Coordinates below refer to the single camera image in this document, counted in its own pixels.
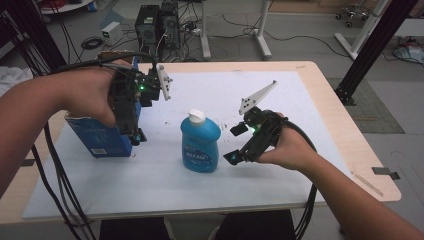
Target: person's leg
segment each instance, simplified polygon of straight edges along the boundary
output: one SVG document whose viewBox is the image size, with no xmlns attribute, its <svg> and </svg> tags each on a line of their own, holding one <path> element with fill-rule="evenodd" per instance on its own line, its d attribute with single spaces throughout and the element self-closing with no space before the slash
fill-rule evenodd
<svg viewBox="0 0 424 240">
<path fill-rule="evenodd" d="M 215 240 L 296 239 L 290 210 L 230 213 Z"/>
<path fill-rule="evenodd" d="M 163 217 L 103 220 L 99 240 L 170 240 Z"/>
</svg>

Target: blue bottle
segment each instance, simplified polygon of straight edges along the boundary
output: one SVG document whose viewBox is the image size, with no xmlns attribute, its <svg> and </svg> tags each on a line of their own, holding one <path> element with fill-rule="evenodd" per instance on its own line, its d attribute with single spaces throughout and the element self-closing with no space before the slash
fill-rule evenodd
<svg viewBox="0 0 424 240">
<path fill-rule="evenodd" d="M 221 130 L 199 110 L 190 110 L 181 123 L 184 166 L 195 172 L 213 172 L 218 165 L 217 140 Z"/>
</svg>

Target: white bottle cap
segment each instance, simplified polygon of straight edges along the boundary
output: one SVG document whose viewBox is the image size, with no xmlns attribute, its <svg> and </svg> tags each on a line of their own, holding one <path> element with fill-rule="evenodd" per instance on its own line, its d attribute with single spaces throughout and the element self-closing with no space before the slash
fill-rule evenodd
<svg viewBox="0 0 424 240">
<path fill-rule="evenodd" d="M 188 119 L 192 126 L 199 127 L 205 123 L 206 116 L 205 114 L 197 109 L 191 109 L 188 115 Z"/>
</svg>

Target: person's left arm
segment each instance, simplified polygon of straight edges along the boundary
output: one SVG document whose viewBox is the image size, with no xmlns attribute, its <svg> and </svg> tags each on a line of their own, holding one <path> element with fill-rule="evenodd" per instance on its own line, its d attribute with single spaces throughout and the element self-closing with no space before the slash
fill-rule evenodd
<svg viewBox="0 0 424 240">
<path fill-rule="evenodd" d="M 85 68 L 17 84 L 0 97 L 0 198 L 48 119 L 60 110 L 93 117 L 107 126 L 114 70 Z"/>
</svg>

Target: person's right arm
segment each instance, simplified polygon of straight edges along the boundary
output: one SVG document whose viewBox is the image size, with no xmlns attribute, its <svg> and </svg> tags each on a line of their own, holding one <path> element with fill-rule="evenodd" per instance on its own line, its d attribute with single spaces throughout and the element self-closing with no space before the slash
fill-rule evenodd
<svg viewBox="0 0 424 240">
<path fill-rule="evenodd" d="M 352 239 L 424 239 L 424 234 L 385 207 L 315 153 L 293 129 L 283 128 L 275 149 L 257 160 L 298 170 L 318 188 Z"/>
</svg>

